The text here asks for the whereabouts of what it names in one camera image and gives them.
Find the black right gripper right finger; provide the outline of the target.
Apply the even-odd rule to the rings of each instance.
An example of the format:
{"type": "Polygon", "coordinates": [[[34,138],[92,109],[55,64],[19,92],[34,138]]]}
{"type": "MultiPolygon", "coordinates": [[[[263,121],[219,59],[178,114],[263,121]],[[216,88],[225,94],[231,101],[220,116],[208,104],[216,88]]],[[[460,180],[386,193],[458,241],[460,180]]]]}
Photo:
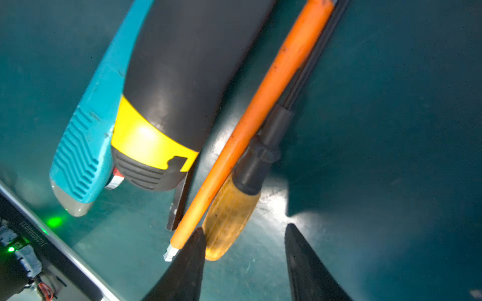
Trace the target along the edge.
{"type": "Polygon", "coordinates": [[[293,223],[284,244],[292,300],[351,300],[293,223]]]}

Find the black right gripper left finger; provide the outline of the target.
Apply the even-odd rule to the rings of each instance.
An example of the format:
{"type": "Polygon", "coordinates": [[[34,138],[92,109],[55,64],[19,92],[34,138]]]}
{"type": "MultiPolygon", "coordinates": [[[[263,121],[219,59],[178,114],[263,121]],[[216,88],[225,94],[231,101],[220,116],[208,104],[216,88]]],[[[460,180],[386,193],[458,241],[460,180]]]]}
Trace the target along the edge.
{"type": "Polygon", "coordinates": [[[197,228],[144,300],[199,300],[206,246],[203,229],[197,228]]]}

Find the amber handle screwdriver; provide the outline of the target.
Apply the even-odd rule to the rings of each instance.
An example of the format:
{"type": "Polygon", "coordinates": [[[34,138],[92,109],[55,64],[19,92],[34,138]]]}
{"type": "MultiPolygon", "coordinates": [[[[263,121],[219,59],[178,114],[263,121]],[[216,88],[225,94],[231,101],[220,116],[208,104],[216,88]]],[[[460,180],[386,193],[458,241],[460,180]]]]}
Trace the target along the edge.
{"type": "Polygon", "coordinates": [[[214,262],[221,259],[245,228],[272,165],[281,157],[279,145],[292,121],[299,95],[348,5],[349,1],[337,1],[314,49],[214,198],[202,225],[207,241],[206,260],[214,262]]]}

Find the orange pencil tool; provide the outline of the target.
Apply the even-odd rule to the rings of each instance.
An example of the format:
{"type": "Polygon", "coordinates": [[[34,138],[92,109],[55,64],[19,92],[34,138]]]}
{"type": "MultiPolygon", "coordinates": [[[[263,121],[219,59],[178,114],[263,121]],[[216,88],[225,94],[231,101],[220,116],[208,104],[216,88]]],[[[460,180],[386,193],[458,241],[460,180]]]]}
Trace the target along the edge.
{"type": "Polygon", "coordinates": [[[246,111],[219,154],[170,240],[164,260],[171,262],[184,247],[250,139],[314,48],[334,10],[334,1],[308,1],[281,45],[246,111]]]}

